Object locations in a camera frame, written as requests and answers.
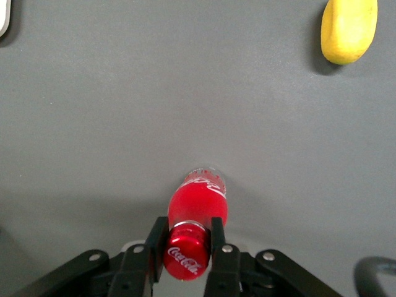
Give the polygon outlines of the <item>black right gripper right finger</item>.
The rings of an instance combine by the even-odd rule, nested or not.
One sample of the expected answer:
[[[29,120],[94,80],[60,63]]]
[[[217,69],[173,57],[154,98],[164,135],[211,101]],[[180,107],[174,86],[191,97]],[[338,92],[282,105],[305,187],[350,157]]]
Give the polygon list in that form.
[[[240,296],[240,251],[226,242],[220,217],[212,218],[211,224],[212,266],[204,296]]]

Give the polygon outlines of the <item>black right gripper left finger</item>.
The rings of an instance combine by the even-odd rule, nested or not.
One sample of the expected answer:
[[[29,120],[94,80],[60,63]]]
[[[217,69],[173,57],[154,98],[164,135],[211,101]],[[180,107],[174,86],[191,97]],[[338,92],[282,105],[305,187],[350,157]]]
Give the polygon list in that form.
[[[144,243],[124,252],[108,296],[152,296],[163,269],[163,252],[169,234],[167,217],[158,217]]]

